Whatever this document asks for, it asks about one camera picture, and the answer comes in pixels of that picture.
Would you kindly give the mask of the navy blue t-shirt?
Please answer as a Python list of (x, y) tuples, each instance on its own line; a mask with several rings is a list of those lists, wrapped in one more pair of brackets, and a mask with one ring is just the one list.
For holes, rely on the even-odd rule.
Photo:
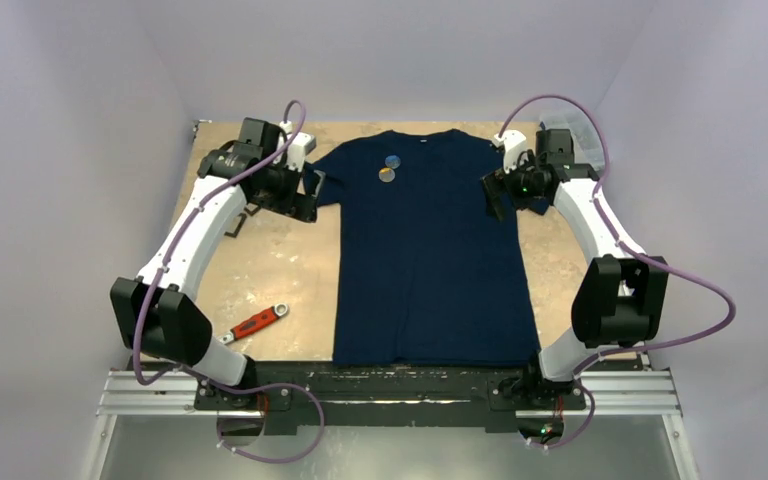
[[(388, 155), (401, 165), (383, 183)], [(538, 351), (516, 214), (485, 211), (481, 178), (501, 164), (452, 129), (353, 139), (311, 165), (319, 206), (340, 211), (335, 364), (516, 366)]]

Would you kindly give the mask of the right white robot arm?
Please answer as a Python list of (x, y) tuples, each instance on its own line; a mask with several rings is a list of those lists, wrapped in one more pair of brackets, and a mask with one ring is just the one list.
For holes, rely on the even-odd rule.
[(525, 209), (546, 200), (571, 228), (588, 269), (570, 307), (571, 326), (534, 360), (539, 369), (524, 376), (521, 392), (536, 407), (556, 399), (560, 382), (612, 347), (629, 348), (658, 332), (668, 274), (636, 259), (634, 242), (597, 188), (599, 174), (574, 158), (572, 135), (563, 129), (537, 134), (535, 149), (517, 130), (495, 134), (502, 165), (481, 180), (487, 212), (503, 219), (504, 204)]

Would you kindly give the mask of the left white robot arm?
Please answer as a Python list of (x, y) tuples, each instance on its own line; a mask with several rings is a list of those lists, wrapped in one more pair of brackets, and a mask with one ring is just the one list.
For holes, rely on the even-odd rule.
[(233, 219), (249, 205), (301, 222), (317, 219), (324, 173), (303, 184), (313, 135), (289, 121), (247, 118), (239, 135), (200, 162), (192, 192), (166, 239), (132, 278), (117, 278), (110, 290), (124, 345), (186, 366), (220, 383), (232, 408), (257, 399), (254, 362), (217, 337), (196, 304), (204, 273)]

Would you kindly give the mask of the clear plastic organizer box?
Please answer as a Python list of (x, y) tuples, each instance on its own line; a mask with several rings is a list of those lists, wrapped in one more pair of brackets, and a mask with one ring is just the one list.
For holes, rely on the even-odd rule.
[(589, 164), (597, 173), (604, 170), (604, 152), (597, 130), (578, 107), (569, 104), (552, 107), (539, 115), (539, 122), (544, 129), (569, 130), (575, 162)]

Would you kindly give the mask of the red adjustable wrench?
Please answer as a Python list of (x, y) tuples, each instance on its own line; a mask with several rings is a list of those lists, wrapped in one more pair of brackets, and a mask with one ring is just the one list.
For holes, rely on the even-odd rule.
[(289, 306), (287, 304), (279, 303), (272, 305), (232, 327), (219, 337), (219, 341), (224, 345), (232, 344), (274, 324), (288, 313)]

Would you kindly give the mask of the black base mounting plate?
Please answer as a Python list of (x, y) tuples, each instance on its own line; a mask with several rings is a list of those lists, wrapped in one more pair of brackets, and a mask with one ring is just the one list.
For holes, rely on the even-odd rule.
[(303, 428), (470, 428), (554, 442), (596, 415), (655, 412), (670, 389), (640, 360), (596, 364), (570, 382), (539, 378), (533, 367), (359, 366), (267, 361), (259, 391), (227, 391), (170, 371), (148, 386), (113, 372), (105, 414), (213, 420), (232, 443), (290, 436)]

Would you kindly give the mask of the black display frame near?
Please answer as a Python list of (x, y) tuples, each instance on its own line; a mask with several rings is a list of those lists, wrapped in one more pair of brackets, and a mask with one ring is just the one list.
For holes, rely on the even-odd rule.
[(239, 235), (246, 220), (256, 215), (260, 210), (261, 210), (260, 206), (244, 208), (230, 223), (230, 226), (226, 229), (226, 231), (224, 232), (224, 235), (226, 237), (236, 238)]

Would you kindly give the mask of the aluminium rail frame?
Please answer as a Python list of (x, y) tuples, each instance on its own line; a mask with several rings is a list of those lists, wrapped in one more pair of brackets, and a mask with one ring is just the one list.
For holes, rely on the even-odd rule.
[(195, 406), (196, 382), (175, 373), (151, 387), (108, 376), (84, 479), (695, 479), (678, 398), (666, 371), (585, 375), (595, 412), (566, 404), (566, 444), (541, 451), (520, 429), (535, 411), (465, 399), (329, 400), (326, 428), (249, 437), (248, 457), (218, 444), (217, 413)]

